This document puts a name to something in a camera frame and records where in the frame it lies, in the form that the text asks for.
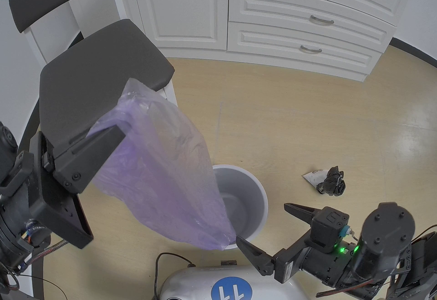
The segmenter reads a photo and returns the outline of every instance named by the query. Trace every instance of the logo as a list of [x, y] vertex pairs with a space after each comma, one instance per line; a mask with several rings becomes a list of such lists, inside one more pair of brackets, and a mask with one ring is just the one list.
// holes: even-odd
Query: logo
[[211, 289], [212, 300], [250, 300], [252, 287], [239, 277], [226, 277], [217, 281]]

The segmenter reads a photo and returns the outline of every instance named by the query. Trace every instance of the purple plastic bag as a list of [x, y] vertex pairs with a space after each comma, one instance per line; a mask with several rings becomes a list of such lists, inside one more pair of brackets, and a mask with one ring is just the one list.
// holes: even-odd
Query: purple plastic bag
[[88, 136], [113, 125], [126, 137], [93, 179], [103, 193], [174, 241], [207, 250], [235, 241], [205, 140], [177, 106], [131, 78]]

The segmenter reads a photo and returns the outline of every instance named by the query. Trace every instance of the chair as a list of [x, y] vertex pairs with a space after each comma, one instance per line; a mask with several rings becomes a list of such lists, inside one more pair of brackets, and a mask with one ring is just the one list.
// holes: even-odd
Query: chair
[[14, 22], [43, 67], [40, 76], [41, 131], [53, 146], [74, 139], [111, 110], [128, 78], [136, 78], [177, 104], [173, 66], [126, 16], [46, 63], [31, 25], [68, 0], [9, 0]]

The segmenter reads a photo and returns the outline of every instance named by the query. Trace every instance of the light wood floor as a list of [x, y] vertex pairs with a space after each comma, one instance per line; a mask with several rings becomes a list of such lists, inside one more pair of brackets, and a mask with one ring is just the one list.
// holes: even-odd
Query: light wood floor
[[[203, 133], [212, 162], [241, 166], [263, 184], [270, 209], [254, 244], [268, 253], [308, 229], [284, 212], [287, 202], [344, 211], [356, 232], [380, 201], [407, 208], [416, 234], [437, 223], [436, 68], [392, 46], [364, 83], [243, 63], [171, 62], [180, 109]], [[341, 197], [322, 196], [301, 177], [335, 165], [345, 172]], [[163, 251], [197, 265], [247, 264], [238, 250], [202, 251], [161, 237], [93, 185], [80, 199], [94, 241], [82, 251], [67, 245], [44, 261], [44, 276], [69, 300], [151, 299], [155, 258]], [[183, 267], [163, 257], [159, 284]], [[303, 272], [297, 278], [311, 298], [326, 289]], [[45, 292], [46, 300], [62, 298], [50, 284]]]

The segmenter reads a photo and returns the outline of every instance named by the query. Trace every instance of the metal handle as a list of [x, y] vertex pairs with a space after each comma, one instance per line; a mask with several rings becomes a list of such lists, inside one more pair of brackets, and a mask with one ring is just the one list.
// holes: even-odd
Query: metal handle
[[308, 47], [305, 47], [303, 45], [301, 45], [301, 50], [308, 51], [308, 52], [313, 52], [313, 53], [320, 53], [320, 52], [322, 52], [322, 49], [318, 49], [318, 50], [309, 49]]
[[323, 24], [334, 24], [334, 21], [327, 21], [326, 19], [321, 19], [321, 18], [317, 18], [316, 16], [309, 16], [310, 21], [315, 21], [318, 23], [323, 23]]

